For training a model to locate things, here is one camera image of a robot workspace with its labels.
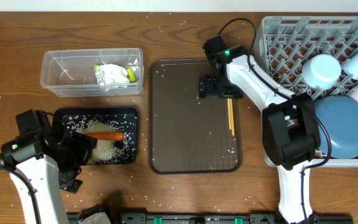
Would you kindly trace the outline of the wooden chopstick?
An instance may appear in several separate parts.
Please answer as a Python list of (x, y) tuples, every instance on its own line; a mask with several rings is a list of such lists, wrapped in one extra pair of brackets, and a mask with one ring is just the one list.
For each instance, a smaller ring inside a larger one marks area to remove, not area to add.
[(227, 113), (229, 129), (232, 131), (232, 100), (230, 98), (227, 99)]
[(234, 129), (234, 112), (233, 112), (233, 103), (232, 103), (232, 136), (235, 136), (235, 129)]

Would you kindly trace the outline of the orange carrot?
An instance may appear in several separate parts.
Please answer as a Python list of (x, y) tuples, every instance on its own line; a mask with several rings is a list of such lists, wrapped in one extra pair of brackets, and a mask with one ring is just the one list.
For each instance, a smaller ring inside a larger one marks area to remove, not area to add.
[(124, 133), (120, 131), (86, 133), (87, 136), (104, 141), (122, 141)]

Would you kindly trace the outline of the pile of white rice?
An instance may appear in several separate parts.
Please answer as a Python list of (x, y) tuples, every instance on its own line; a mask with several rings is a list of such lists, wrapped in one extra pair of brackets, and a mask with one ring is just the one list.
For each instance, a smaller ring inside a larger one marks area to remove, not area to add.
[(99, 140), (89, 158), (89, 165), (130, 164), (137, 153), (137, 116), (134, 114), (86, 114), (65, 115), (62, 118), (65, 131), (82, 134), (120, 131), (122, 141)]

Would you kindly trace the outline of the light blue bowl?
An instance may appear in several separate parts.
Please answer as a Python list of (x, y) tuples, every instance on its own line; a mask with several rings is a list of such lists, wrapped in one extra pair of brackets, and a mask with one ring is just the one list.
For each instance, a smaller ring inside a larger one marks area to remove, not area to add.
[(301, 74), (308, 86), (328, 90), (339, 79), (341, 66), (332, 55), (320, 54), (305, 62)]

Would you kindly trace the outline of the dark blue plate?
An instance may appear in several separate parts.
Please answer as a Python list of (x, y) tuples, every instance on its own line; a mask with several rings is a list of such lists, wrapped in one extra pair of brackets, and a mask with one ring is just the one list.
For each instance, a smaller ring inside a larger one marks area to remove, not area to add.
[(358, 102), (348, 96), (334, 95), (315, 102), (315, 112), (331, 139), (335, 159), (358, 156)]

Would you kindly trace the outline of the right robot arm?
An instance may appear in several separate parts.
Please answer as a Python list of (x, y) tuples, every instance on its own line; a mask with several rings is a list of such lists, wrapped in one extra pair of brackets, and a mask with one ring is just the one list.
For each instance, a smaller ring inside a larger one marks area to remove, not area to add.
[(320, 145), (313, 100), (279, 85), (242, 45), (205, 43), (213, 71), (200, 80), (200, 97), (248, 98), (261, 112), (262, 144), (279, 176), (278, 211), (287, 223), (310, 223), (309, 179), (314, 152)]

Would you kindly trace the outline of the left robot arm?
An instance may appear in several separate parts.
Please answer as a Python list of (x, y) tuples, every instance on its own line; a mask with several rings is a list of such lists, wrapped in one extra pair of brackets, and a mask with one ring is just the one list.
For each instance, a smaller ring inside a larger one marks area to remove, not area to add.
[(97, 140), (73, 133), (57, 140), (55, 135), (36, 129), (5, 143), (0, 153), (3, 168), (19, 193), (26, 223), (110, 223), (99, 205), (79, 214), (65, 210), (61, 191), (77, 193), (77, 177), (86, 165)]

